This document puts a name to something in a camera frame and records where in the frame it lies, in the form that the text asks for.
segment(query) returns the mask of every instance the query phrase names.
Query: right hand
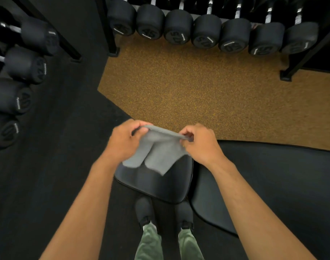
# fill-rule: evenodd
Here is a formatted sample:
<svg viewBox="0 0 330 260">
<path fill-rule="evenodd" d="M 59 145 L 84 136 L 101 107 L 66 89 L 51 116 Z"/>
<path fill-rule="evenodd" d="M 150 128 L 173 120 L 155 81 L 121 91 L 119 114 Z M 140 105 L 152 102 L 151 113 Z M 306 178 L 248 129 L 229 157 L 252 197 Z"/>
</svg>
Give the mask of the right hand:
<svg viewBox="0 0 330 260">
<path fill-rule="evenodd" d="M 188 137 L 194 137 L 193 142 L 181 140 L 180 143 L 198 163 L 209 167 L 212 163 L 227 160 L 215 138 L 213 130 L 197 123 L 196 125 L 186 126 L 179 133 Z"/>
</svg>

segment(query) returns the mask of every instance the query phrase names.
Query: green pants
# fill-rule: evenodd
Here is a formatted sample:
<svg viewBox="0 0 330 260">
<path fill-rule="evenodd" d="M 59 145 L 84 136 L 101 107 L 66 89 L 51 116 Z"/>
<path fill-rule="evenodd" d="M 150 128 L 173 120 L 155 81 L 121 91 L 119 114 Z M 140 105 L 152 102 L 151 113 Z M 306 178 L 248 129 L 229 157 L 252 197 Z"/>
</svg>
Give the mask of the green pants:
<svg viewBox="0 0 330 260">
<path fill-rule="evenodd" d="M 196 239 L 189 229 L 180 231 L 178 242 L 182 260 L 204 260 Z M 154 225 L 147 224 L 144 226 L 135 260 L 163 260 L 161 236 L 158 235 Z"/>
</svg>

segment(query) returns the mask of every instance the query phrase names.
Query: forearm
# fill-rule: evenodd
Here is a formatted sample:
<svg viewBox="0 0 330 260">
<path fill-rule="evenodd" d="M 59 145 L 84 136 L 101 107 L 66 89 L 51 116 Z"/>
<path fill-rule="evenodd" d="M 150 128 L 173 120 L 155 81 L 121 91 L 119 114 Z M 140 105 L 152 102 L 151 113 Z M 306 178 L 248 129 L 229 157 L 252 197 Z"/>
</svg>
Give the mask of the forearm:
<svg viewBox="0 0 330 260">
<path fill-rule="evenodd" d="M 227 159 L 212 163 L 232 222 L 249 259 L 315 259 Z"/>
<path fill-rule="evenodd" d="M 43 259 L 98 259 L 116 164 L 98 159 Z"/>
</svg>

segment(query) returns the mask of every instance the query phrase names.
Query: white sock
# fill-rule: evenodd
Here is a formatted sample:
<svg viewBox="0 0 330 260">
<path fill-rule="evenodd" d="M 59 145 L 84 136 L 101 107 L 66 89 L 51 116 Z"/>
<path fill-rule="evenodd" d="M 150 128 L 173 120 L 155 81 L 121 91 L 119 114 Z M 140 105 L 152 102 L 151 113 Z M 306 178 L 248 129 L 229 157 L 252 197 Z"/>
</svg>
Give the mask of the white sock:
<svg viewBox="0 0 330 260">
<path fill-rule="evenodd" d="M 158 232 L 157 227 L 152 223 L 152 221 L 150 221 L 149 224 L 151 224 L 151 225 L 155 228 L 155 230 Z"/>
</svg>

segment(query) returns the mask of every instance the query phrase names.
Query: hand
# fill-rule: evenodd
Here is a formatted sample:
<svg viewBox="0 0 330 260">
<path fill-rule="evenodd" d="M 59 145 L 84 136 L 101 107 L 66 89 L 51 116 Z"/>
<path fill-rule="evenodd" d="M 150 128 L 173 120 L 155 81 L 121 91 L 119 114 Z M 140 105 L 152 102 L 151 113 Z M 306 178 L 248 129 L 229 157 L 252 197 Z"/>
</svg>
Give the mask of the hand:
<svg viewBox="0 0 330 260">
<path fill-rule="evenodd" d="M 181 140 L 181 144 L 195 161 L 209 167 L 212 163 L 226 159 L 213 130 L 197 123 L 188 125 L 180 131 L 181 135 L 194 136 L 194 141 Z"/>
<path fill-rule="evenodd" d="M 148 132 L 148 128 L 140 128 L 133 136 L 131 133 L 136 128 L 144 125 L 152 124 L 131 118 L 115 127 L 102 156 L 115 162 L 116 165 L 133 156 L 139 146 L 140 139 Z"/>
</svg>

